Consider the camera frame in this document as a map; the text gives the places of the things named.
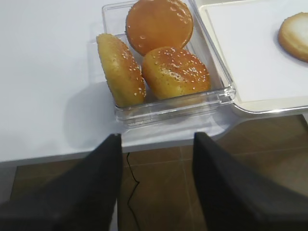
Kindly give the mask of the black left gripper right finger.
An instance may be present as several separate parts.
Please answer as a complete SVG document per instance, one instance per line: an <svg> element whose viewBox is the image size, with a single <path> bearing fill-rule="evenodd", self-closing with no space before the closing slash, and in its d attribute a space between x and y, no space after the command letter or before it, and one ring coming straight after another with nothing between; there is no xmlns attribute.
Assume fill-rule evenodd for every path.
<svg viewBox="0 0 308 231"><path fill-rule="evenodd" d="M206 133L193 141L193 179L209 231L306 231L308 198L241 164Z"/></svg>

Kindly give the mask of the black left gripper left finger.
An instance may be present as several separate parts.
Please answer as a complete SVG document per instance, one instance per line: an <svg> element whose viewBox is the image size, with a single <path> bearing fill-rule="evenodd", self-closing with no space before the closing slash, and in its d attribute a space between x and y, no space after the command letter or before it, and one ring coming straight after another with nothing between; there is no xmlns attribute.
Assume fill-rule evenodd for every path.
<svg viewBox="0 0 308 231"><path fill-rule="evenodd" d="M120 134L75 167L0 206L2 231L108 231L123 174Z"/></svg>

